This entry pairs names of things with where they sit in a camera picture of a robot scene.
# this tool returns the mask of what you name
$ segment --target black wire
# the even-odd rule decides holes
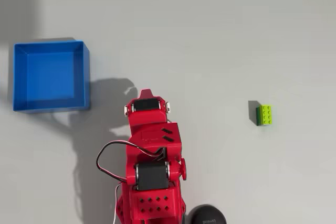
[[[160,161],[163,158],[163,155],[161,154],[160,156],[156,157],[152,161]]]
[[[98,156],[97,156],[97,159],[96,159],[96,165],[97,165],[97,167],[98,167],[98,169],[99,169],[100,171],[102,171],[103,173],[106,173],[107,175],[111,176],[112,178],[114,178],[114,179],[116,179],[116,180],[118,180],[118,181],[120,181],[120,182],[123,182],[123,183],[126,183],[126,182],[127,182],[127,181],[126,181],[126,178],[116,176],[115,174],[113,174],[113,173],[109,172],[108,170],[102,168],[102,167],[99,165],[99,162],[98,162],[98,161],[99,161],[99,157],[100,157],[100,155],[103,153],[103,151],[105,150],[105,148],[106,148],[107,146],[111,145],[111,144],[125,144],[125,145],[129,145],[129,146],[138,148],[138,149],[142,150],[143,152],[145,152],[146,154],[149,154],[149,155],[157,155],[157,154],[159,154],[158,157],[161,156],[161,152],[163,151],[163,148],[160,148],[160,149],[158,149],[157,152],[150,152],[150,151],[148,151],[148,150],[145,149],[145,148],[139,147],[139,146],[137,146],[136,144],[132,144],[132,143],[129,143],[129,142],[126,142],[126,141],[118,141],[118,140],[117,140],[117,141],[112,141],[112,142],[107,143],[107,144],[101,149],[101,151],[98,153]]]

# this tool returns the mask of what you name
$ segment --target blue box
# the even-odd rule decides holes
[[[83,41],[14,45],[13,110],[50,112],[87,109],[89,50]]]

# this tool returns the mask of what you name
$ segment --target black round base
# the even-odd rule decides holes
[[[226,219],[217,208],[203,206],[195,211],[191,224],[226,224]]]

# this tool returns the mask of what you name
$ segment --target gray surface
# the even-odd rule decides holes
[[[12,112],[11,45],[64,37],[90,49],[92,109]],[[0,223],[111,223],[116,182],[95,157],[127,139],[143,88],[179,123],[187,211],[335,223],[335,39],[335,0],[0,0]],[[257,102],[272,126],[255,126]],[[123,148],[109,152],[122,174]]]

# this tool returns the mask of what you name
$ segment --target wire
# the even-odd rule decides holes
[[[99,157],[100,155],[103,153],[103,151],[105,150],[105,148],[111,144],[125,144],[125,145],[129,145],[129,146],[132,146],[132,147],[135,147],[135,148],[138,148],[140,151],[142,151],[144,154],[148,155],[148,156],[151,156],[151,157],[155,157],[155,158],[158,158],[161,154],[162,154],[162,151],[163,151],[163,148],[160,148],[157,152],[150,152],[148,151],[147,149],[145,148],[142,148],[142,147],[139,147],[137,146],[136,144],[132,144],[128,141],[124,141],[124,140],[116,140],[116,141],[111,141],[109,143],[107,143],[106,145],[104,145],[104,147],[101,149],[101,151],[98,153],[98,156],[97,156],[97,160],[96,160],[96,165],[98,167],[99,170],[101,170],[103,173],[106,173],[107,175],[111,176],[112,178],[115,178],[116,180],[120,181],[120,182],[123,182],[123,183],[126,183],[127,182],[127,179],[124,178],[124,177],[120,177],[118,175],[115,175],[113,173],[111,173],[110,171],[102,168],[100,165],[99,165]]]
[[[114,190],[114,194],[115,194],[115,203],[116,203],[116,205],[115,205],[115,207],[114,207],[114,219],[113,219],[113,224],[115,224],[115,216],[117,215],[117,202],[118,202],[118,194],[117,194],[117,192],[118,192],[118,187],[121,185],[122,183],[119,183],[119,184],[117,184],[117,186],[115,187],[116,189]]]
[[[160,156],[156,157],[152,161],[160,161],[161,159],[163,159],[163,154],[161,154]]]

